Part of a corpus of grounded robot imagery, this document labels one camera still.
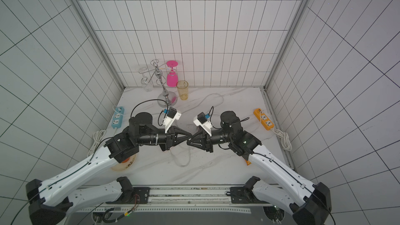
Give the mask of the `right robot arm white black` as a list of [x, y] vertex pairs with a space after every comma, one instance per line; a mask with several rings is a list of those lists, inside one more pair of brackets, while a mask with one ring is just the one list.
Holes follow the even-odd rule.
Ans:
[[314, 184], [274, 156], [257, 137], [245, 131], [234, 111], [220, 116], [220, 129], [213, 130], [204, 113], [193, 122], [199, 131], [187, 142], [189, 146], [213, 152], [215, 144], [227, 143], [230, 150], [259, 167], [279, 184], [271, 186], [257, 177], [247, 182], [247, 189], [259, 201], [286, 211], [298, 225], [323, 225], [331, 216], [330, 189], [322, 182]]

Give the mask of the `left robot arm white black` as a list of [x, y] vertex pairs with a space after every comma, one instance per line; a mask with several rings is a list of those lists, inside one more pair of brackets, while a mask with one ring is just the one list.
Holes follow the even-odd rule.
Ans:
[[151, 114], [140, 112], [129, 119], [128, 127], [82, 162], [53, 178], [30, 181], [26, 193], [32, 224], [56, 225], [72, 212], [99, 203], [138, 203], [140, 195], [127, 177], [88, 189], [81, 189], [81, 186], [137, 154], [142, 145], [158, 146], [166, 151], [192, 137], [173, 122], [174, 119], [168, 117], [165, 127], [159, 129], [153, 125]]

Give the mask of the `silver glass holder stand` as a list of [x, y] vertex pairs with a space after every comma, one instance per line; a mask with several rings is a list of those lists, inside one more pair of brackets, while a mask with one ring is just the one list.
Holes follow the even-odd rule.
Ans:
[[157, 85], [162, 87], [162, 93], [158, 96], [157, 103], [161, 107], [173, 107], [178, 101], [177, 95], [166, 88], [166, 79], [158, 63], [158, 59], [151, 61], [151, 65], [154, 67], [152, 78], [155, 77]]

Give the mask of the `amber plastic cup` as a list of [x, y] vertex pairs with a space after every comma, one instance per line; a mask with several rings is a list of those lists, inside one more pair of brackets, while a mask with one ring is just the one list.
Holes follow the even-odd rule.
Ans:
[[185, 80], [180, 80], [177, 82], [176, 87], [178, 89], [178, 94], [181, 100], [185, 101], [189, 96], [189, 83]]

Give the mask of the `pink wine glass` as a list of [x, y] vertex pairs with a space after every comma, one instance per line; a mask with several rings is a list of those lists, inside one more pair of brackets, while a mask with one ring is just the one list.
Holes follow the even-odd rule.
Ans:
[[169, 87], [176, 87], [176, 84], [178, 83], [178, 75], [175, 71], [175, 69], [178, 66], [178, 63], [175, 60], [170, 60], [166, 62], [167, 68], [169, 69], [168, 75], [167, 75], [167, 85]]

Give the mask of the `clear wine glass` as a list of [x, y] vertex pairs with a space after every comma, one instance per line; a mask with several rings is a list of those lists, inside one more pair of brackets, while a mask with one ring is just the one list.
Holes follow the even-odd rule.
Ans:
[[139, 74], [142, 76], [141, 85], [144, 91], [151, 92], [153, 90], [153, 82], [151, 71], [149, 71], [146, 67], [141, 67], [139, 69]]

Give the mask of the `blue power strip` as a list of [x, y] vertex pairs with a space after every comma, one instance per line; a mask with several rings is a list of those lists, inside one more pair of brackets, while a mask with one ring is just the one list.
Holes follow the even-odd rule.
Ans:
[[125, 114], [125, 109], [122, 106], [115, 107], [111, 121], [111, 127], [113, 129], [121, 128], [124, 114]]

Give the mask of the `beige plate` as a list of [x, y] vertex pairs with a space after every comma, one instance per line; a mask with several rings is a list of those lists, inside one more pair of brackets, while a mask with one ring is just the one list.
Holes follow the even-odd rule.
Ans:
[[116, 172], [121, 172], [130, 168], [136, 161], [136, 155], [130, 156], [128, 159], [124, 160], [123, 162], [112, 166], [111, 169]]

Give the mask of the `orange power strip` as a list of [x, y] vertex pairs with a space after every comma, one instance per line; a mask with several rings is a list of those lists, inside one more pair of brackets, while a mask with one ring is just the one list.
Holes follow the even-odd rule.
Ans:
[[260, 108], [255, 109], [253, 114], [266, 130], [272, 130], [275, 127], [272, 121]]

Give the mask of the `metal base rail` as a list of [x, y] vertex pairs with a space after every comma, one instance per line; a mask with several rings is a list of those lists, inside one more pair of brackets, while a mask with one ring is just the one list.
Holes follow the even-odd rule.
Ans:
[[245, 186], [132, 186], [127, 190], [114, 181], [75, 190], [61, 203], [68, 207], [67, 215], [86, 211], [113, 220], [152, 211], [248, 213], [253, 206], [291, 213], [295, 198], [283, 188], [261, 180]]

